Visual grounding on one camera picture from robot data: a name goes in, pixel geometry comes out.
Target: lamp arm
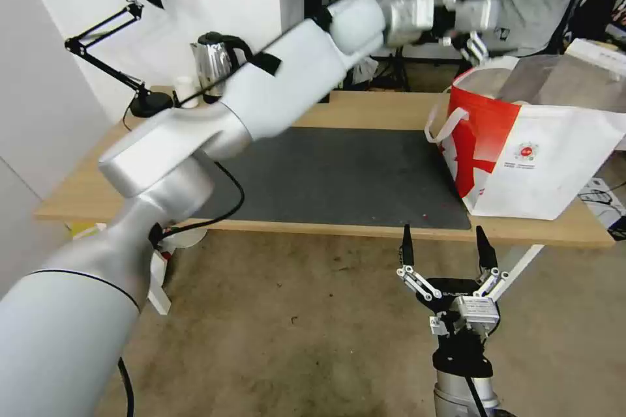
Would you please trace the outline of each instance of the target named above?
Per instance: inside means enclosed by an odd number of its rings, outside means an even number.
[[[102,62],[100,59],[97,59],[96,57],[94,57],[87,51],[87,49],[97,44],[101,40],[104,40],[108,38],[109,36],[114,35],[116,32],[124,29],[125,27],[141,19],[142,10],[143,10],[143,5],[137,2],[131,2],[127,6],[122,8],[119,12],[115,13],[114,15],[111,15],[109,18],[106,18],[105,20],[101,21],[95,26],[80,33],[78,36],[74,36],[65,40],[65,48],[69,52],[73,53],[74,55],[80,57],[81,59],[89,62],[93,66],[99,68],[103,72],[109,74],[116,80],[124,83],[127,87],[133,89],[136,93],[144,93],[145,87],[143,86],[143,82],[139,82],[137,80],[132,79],[130,76],[120,72],[119,70],[114,69],[113,67]],[[114,19],[122,16],[124,13],[127,13],[127,12],[132,15],[132,18],[129,19],[127,22],[121,24],[120,26],[116,28],[113,28],[111,31],[107,31],[105,33],[102,33],[101,35],[98,35],[96,39],[92,40],[91,42],[87,44],[82,43],[82,40],[88,38],[92,33],[94,33],[94,31],[97,31],[102,26],[106,25],[107,23],[110,23]]]

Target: kettle handle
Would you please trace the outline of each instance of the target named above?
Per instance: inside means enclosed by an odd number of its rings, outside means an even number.
[[[243,52],[243,55],[246,57],[246,61],[250,61],[253,54],[250,46],[240,37],[223,35],[222,41],[226,45],[226,50],[228,51],[228,57],[230,58],[231,64],[233,65],[233,71],[239,68],[239,61],[237,60],[237,56],[233,49],[239,49]]]

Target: bag handle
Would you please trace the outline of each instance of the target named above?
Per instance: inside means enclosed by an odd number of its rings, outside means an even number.
[[[424,127],[424,134],[426,136],[426,140],[428,140],[430,143],[439,143],[447,139],[450,136],[450,134],[452,134],[452,131],[455,129],[456,125],[460,121],[468,120],[470,117],[470,113],[468,113],[465,109],[456,108],[448,116],[447,121],[445,121],[445,124],[443,125],[443,127],[441,127],[441,130],[439,131],[437,136],[433,137],[432,134],[430,133],[430,126],[435,120],[435,116],[441,109],[442,104],[443,104],[443,101],[435,104],[435,106],[433,106],[432,109],[430,110],[430,114],[428,114],[428,120],[426,121],[426,126]]]

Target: lamp base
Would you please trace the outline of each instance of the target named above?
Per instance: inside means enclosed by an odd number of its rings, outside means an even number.
[[[130,102],[130,112],[135,117],[152,117],[163,109],[172,108],[174,101],[166,93],[146,91],[139,93]]]

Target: wooden table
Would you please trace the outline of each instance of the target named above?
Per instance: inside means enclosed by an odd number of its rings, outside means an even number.
[[[294,125],[302,127],[381,128],[422,130],[431,107],[445,103],[447,94],[374,93],[335,91],[328,104],[318,104]],[[438,115],[438,125],[445,119],[445,106]],[[129,117],[130,127],[139,119]],[[64,222],[108,222],[121,208],[122,197],[97,168],[98,157],[127,130],[115,125],[92,149],[78,167],[42,202],[35,212],[39,220]],[[579,248],[607,248],[614,241],[583,202],[576,199],[552,222],[519,218],[469,217],[472,229],[411,229],[413,238],[475,242],[475,227],[481,225],[494,243],[560,245]],[[312,223],[276,223],[225,220],[213,229],[311,233],[366,237],[401,238],[401,227],[321,225]]]

